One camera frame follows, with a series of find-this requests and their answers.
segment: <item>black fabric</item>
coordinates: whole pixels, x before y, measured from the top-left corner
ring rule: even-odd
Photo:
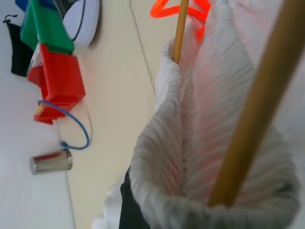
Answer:
[[[5,20],[10,31],[10,39],[13,48],[11,60],[11,72],[20,76],[27,76],[33,50],[20,40],[21,27],[12,24],[10,20]]]
[[[139,205],[133,198],[130,188],[129,169],[126,172],[124,183],[121,185],[122,209],[119,229],[149,229]]]

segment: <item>orange plastic object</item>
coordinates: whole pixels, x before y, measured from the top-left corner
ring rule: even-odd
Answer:
[[[169,0],[157,0],[151,9],[150,15],[153,18],[163,18],[174,14],[178,14],[180,10],[180,6],[172,6],[172,7],[164,8],[168,3],[168,1]],[[198,6],[200,6],[202,11],[198,11],[192,7],[189,7],[187,14],[195,17],[200,22],[205,23],[211,4],[209,3],[208,0],[194,0],[194,2]],[[200,42],[204,36],[204,29],[205,26],[202,26],[202,28],[196,32],[196,38],[198,42]]]
[[[85,89],[75,56],[50,52],[46,45],[40,45],[42,66],[31,68],[28,80],[41,89],[42,99],[70,111],[84,96]],[[60,111],[41,104],[34,120],[52,124],[64,117]]]

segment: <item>wooden dowel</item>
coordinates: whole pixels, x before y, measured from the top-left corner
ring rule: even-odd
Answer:
[[[305,44],[305,1],[285,0],[208,206],[231,206],[237,197],[292,78]]]
[[[183,33],[184,33],[188,6],[189,6],[189,0],[181,0],[175,42],[173,45],[173,61],[175,61],[177,64],[179,64],[180,61]]]

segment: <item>blue cable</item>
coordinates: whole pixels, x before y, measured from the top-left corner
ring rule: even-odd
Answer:
[[[50,102],[47,102],[47,101],[43,101],[43,100],[38,100],[38,104],[46,104],[56,110],[59,110],[60,112],[64,113],[65,115],[69,116],[71,119],[73,119],[80,127],[81,129],[83,130],[85,136],[86,136],[86,139],[87,139],[87,143],[86,145],[82,146],[82,147],[75,147],[75,146],[71,146],[69,145],[68,143],[66,142],[63,142],[61,141],[61,146],[64,147],[64,148],[69,148],[69,149],[77,149],[77,150],[82,150],[82,149],[85,149],[89,146],[90,144],[90,139],[89,139],[89,135],[88,135],[88,132],[86,130],[86,128],[84,127],[84,125],[75,117],[73,116],[71,113],[69,113],[68,111],[62,109],[61,107],[59,106],[56,106]]]

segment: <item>metal cylinder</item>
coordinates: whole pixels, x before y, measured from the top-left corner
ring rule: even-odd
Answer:
[[[30,170],[33,175],[66,171],[72,168],[72,155],[68,149],[51,154],[33,156],[30,160]]]

